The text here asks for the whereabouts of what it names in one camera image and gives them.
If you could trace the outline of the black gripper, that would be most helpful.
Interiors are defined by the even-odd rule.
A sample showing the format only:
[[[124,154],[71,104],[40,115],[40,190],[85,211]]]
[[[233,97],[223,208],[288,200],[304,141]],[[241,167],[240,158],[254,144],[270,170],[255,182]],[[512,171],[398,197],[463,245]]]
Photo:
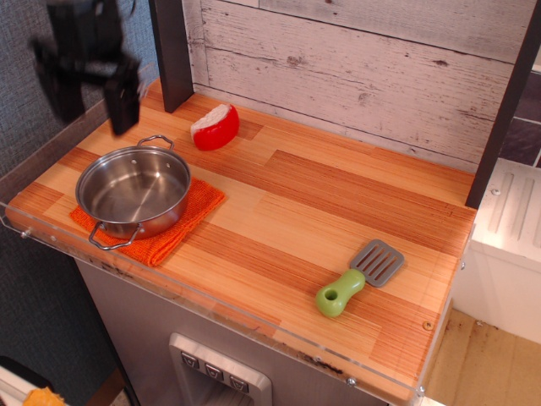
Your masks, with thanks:
[[[53,38],[30,45],[36,73],[57,118],[85,114],[81,83],[104,86],[115,135],[139,123],[139,62],[123,50],[123,15],[116,1],[46,1]]]

